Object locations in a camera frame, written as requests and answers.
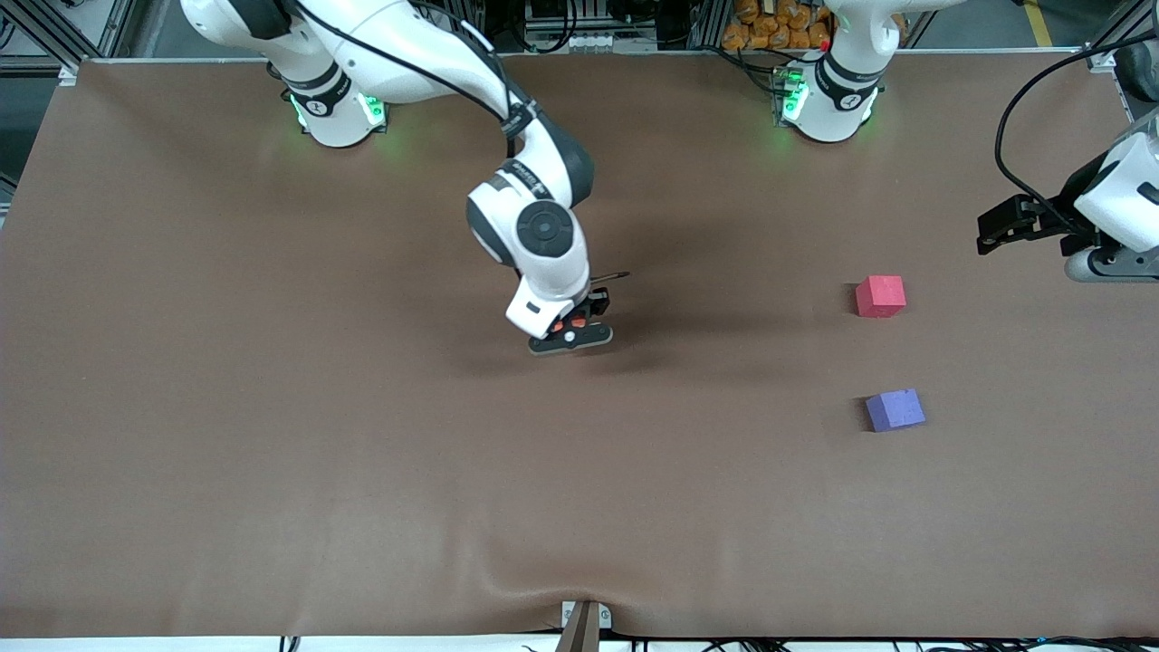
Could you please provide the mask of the black round object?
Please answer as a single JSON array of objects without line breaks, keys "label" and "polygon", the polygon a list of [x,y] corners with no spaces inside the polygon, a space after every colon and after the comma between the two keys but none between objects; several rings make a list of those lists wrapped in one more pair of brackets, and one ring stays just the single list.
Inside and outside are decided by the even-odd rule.
[{"label": "black round object", "polygon": [[1123,91],[1130,98],[1159,104],[1159,38],[1118,49],[1114,59]]}]

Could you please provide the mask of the red foam block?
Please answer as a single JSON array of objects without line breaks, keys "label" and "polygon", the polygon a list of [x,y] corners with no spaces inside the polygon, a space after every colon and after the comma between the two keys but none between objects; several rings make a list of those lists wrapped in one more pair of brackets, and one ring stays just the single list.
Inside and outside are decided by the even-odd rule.
[{"label": "red foam block", "polygon": [[861,318],[890,318],[909,305],[899,274],[869,274],[854,290],[857,315]]}]

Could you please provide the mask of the brown table mat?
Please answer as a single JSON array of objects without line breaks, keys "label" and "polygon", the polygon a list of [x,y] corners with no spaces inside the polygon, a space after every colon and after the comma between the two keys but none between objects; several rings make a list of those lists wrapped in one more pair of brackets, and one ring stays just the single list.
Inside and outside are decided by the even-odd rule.
[{"label": "brown table mat", "polygon": [[[712,54],[509,59],[598,170],[608,346],[531,356],[461,98],[325,149],[261,63],[88,63],[0,230],[0,636],[1159,638],[1159,286],[974,252],[1052,54],[779,129]],[[909,305],[857,315],[899,274]],[[923,425],[865,401],[914,388]]]}]

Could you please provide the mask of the purple foam block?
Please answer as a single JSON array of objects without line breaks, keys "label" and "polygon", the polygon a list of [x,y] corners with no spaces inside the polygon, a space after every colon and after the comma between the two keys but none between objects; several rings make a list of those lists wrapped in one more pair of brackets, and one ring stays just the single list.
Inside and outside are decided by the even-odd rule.
[{"label": "purple foam block", "polygon": [[865,401],[872,430],[875,433],[895,432],[926,422],[923,400],[914,388],[892,389]]}]

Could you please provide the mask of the white connector strip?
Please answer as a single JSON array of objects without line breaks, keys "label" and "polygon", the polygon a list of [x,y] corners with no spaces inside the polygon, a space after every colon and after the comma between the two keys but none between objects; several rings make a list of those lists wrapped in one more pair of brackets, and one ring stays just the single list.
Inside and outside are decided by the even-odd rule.
[{"label": "white connector strip", "polygon": [[661,42],[651,34],[637,32],[580,32],[560,45],[561,34],[529,34],[524,37],[538,53],[568,54],[641,54],[655,53]]}]

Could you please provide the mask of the pile of orange items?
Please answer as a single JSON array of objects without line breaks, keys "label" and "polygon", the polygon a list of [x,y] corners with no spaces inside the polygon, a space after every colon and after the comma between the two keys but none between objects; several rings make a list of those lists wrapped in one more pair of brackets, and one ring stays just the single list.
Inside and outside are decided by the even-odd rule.
[{"label": "pile of orange items", "polygon": [[832,41],[834,15],[821,0],[732,0],[721,47],[739,50],[824,50]]}]

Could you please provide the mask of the metal table edge bracket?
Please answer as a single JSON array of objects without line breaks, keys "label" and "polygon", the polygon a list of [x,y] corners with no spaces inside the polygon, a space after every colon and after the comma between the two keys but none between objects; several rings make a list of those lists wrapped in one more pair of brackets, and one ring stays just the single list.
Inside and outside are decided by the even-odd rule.
[{"label": "metal table edge bracket", "polygon": [[612,611],[597,601],[566,601],[561,627],[555,652],[599,652],[602,633],[613,627]]}]

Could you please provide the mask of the aluminium frame rail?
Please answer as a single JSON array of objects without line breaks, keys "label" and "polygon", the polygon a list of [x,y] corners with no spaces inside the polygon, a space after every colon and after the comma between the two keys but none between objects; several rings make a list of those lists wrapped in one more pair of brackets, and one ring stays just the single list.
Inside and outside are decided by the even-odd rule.
[{"label": "aluminium frame rail", "polygon": [[0,73],[54,76],[110,58],[143,0],[0,0]]}]

